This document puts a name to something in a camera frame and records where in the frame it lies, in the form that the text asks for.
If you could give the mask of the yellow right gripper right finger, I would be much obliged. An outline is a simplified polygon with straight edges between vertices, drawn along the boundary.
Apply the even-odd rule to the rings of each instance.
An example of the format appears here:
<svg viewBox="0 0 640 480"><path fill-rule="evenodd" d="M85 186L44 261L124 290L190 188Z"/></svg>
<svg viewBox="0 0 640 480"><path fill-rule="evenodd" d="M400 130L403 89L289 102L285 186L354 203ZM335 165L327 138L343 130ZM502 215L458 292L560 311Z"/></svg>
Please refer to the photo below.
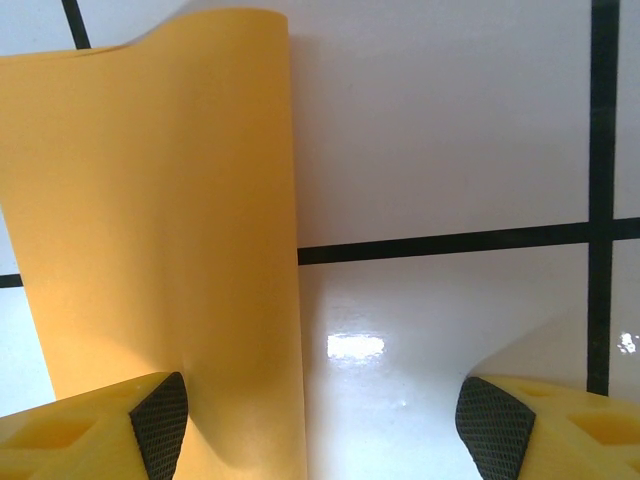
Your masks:
<svg viewBox="0 0 640 480"><path fill-rule="evenodd" d="M635 403L530 379L469 376L457 433L484 479L636 479Z"/></svg>

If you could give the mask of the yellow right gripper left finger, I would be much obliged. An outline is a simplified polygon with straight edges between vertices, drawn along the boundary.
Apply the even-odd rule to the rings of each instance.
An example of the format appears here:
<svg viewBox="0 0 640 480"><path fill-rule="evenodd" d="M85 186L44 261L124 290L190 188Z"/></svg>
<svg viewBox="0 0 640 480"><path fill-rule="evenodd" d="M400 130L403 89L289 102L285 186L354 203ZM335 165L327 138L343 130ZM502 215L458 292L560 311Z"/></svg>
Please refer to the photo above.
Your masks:
<svg viewBox="0 0 640 480"><path fill-rule="evenodd" d="M188 420L183 376L133 378L1 420L4 479L171 479Z"/></svg>

